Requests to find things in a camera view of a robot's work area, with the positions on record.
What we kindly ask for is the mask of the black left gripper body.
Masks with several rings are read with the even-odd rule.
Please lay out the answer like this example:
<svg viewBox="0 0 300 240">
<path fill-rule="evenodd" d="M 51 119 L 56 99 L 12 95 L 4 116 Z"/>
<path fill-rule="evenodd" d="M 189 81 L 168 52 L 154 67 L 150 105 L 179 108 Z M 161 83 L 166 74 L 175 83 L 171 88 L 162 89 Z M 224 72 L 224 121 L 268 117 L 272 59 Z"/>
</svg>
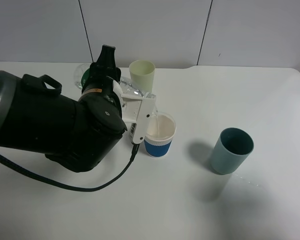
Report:
<svg viewBox="0 0 300 240">
<path fill-rule="evenodd" d="M 120 100 L 114 92 L 114 82 L 119 83 L 121 77 L 121 70 L 118 67 L 107 67 L 91 63 L 88 69 L 88 77 L 85 82 L 81 82 L 81 99 L 88 94 L 96 94 L 105 99 L 116 108 L 120 108 Z"/>
</svg>

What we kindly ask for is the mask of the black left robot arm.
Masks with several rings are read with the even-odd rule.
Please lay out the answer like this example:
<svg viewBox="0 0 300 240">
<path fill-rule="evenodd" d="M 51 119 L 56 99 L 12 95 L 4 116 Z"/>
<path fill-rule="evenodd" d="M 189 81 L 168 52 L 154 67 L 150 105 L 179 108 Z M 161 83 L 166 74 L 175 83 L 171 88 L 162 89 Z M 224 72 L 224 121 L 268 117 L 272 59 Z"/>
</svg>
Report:
<svg viewBox="0 0 300 240">
<path fill-rule="evenodd" d="M 76 173 L 92 170 L 127 130 L 113 90 L 120 73 L 115 48 L 104 45 L 73 100 L 48 75 L 0 70 L 0 147 L 42 153 Z"/>
</svg>

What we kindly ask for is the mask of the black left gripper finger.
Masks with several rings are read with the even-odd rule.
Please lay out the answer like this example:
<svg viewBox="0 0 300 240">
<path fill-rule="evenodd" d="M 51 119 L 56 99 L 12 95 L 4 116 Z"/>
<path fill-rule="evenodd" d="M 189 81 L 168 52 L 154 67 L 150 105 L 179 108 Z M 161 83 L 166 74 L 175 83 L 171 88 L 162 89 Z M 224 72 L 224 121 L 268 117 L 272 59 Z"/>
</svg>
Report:
<svg viewBox="0 0 300 240">
<path fill-rule="evenodd" d="M 104 44 L 96 61 L 97 65 L 105 68 L 116 68 L 115 50 L 114 46 Z"/>
</svg>

